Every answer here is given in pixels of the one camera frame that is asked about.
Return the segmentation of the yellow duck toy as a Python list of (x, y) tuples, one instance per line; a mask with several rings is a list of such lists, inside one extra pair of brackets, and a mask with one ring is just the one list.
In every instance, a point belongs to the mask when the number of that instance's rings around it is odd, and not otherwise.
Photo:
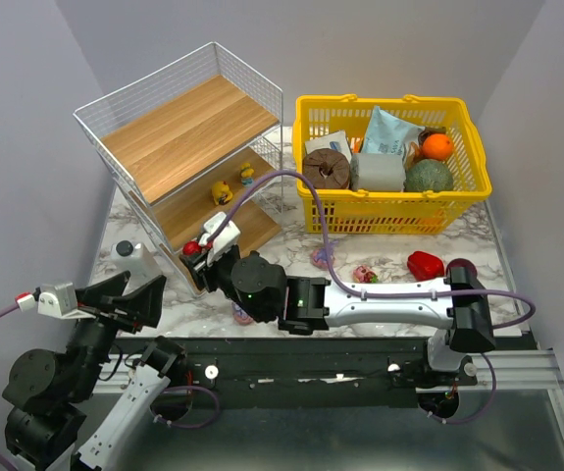
[(213, 183), (211, 187), (211, 194), (216, 206), (226, 205), (233, 199), (233, 193), (230, 186), (225, 181)]

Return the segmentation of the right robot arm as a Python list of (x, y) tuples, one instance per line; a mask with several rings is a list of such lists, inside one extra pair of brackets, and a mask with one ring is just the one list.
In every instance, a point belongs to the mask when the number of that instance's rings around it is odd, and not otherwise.
[(209, 254), (193, 244), (179, 256), (197, 288), (219, 290), (254, 321), (293, 335), (358, 324), (432, 327), (426, 361), (445, 373), (468, 354), (496, 348), (487, 292), (465, 268), (412, 284), (336, 283), (289, 275), (256, 251), (241, 256), (236, 246), (214, 260)]

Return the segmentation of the purple bunny toy pink base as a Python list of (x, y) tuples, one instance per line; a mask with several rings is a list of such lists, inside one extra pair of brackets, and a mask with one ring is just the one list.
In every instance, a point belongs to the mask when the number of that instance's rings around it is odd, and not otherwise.
[(245, 326), (252, 324), (254, 320), (235, 302), (231, 304), (233, 319), (239, 325)]

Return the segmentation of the red strawberry toy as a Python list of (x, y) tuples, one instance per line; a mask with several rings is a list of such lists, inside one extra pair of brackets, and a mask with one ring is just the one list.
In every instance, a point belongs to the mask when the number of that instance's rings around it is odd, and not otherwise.
[(191, 240), (182, 247), (181, 254), (183, 256), (189, 257), (189, 256), (201, 254), (202, 251), (203, 251), (203, 247), (198, 243), (198, 241)]

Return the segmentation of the pink strawberry cake toy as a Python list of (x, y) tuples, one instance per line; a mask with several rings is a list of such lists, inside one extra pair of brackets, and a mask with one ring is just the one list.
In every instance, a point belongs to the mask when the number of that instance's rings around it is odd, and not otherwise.
[(352, 271), (355, 283), (376, 284), (379, 281), (378, 275), (368, 266), (359, 265)]

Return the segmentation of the yellow blue minion toy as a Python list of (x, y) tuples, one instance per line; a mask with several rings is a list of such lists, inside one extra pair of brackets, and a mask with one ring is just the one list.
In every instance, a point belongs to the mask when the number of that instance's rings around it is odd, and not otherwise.
[(240, 167), (240, 180), (241, 184), (245, 187), (251, 186), (254, 183), (255, 170), (249, 163), (244, 163)]

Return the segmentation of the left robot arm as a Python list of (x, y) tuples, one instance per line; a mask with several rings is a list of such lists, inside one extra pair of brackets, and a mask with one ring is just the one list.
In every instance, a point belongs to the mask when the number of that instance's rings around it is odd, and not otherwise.
[(121, 272), (86, 288), (43, 285), (20, 299), (21, 307), (76, 324), (64, 351), (32, 349), (11, 368), (2, 396), (13, 406), (5, 439), (14, 469), (107, 470), (154, 399), (168, 387), (188, 385), (185, 350), (156, 338), (115, 408), (84, 445), (76, 445), (86, 418), (77, 405), (91, 398), (118, 332), (155, 328), (161, 318), (166, 277), (133, 291), (126, 290), (129, 279)]

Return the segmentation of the purple pink toy figure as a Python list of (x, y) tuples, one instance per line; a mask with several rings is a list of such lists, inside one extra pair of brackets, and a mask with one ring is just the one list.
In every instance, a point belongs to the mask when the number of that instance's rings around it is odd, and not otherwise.
[(324, 246), (316, 248), (310, 255), (310, 262), (313, 266), (327, 271), (329, 265), (333, 264), (335, 261), (334, 249), (337, 245), (336, 240), (331, 240), (329, 243), (330, 254), (327, 254), (327, 249)]

